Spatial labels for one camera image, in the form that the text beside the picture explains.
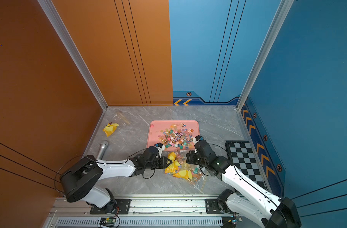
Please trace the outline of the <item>clear ziploc bag with candies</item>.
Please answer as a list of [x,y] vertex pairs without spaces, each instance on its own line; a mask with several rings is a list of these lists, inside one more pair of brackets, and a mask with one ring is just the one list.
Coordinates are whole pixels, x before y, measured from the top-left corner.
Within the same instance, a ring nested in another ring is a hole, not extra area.
[[131,121],[122,112],[114,114],[112,118],[109,119],[108,123],[104,126],[102,131],[105,133],[106,137],[110,137],[117,130],[121,130],[131,124]]

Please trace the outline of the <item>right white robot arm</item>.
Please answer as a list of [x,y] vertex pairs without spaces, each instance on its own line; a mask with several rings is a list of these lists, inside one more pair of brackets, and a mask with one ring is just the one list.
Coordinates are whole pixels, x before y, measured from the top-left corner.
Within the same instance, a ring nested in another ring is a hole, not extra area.
[[212,177],[228,184],[239,193],[226,189],[217,198],[224,213],[238,213],[262,228],[300,228],[302,226],[295,203],[265,190],[243,174],[232,161],[217,156],[202,136],[195,137],[194,150],[187,154],[187,163],[204,168]]

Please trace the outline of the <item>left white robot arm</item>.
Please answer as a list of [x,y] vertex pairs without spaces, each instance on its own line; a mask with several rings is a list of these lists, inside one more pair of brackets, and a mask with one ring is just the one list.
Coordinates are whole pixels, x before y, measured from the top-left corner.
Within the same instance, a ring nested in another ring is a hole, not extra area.
[[59,178],[67,202],[84,201],[99,214],[116,214],[118,203],[113,193],[108,188],[100,188],[97,183],[108,178],[143,175],[147,169],[166,169],[173,162],[162,156],[164,148],[163,144],[157,143],[121,161],[83,156]]

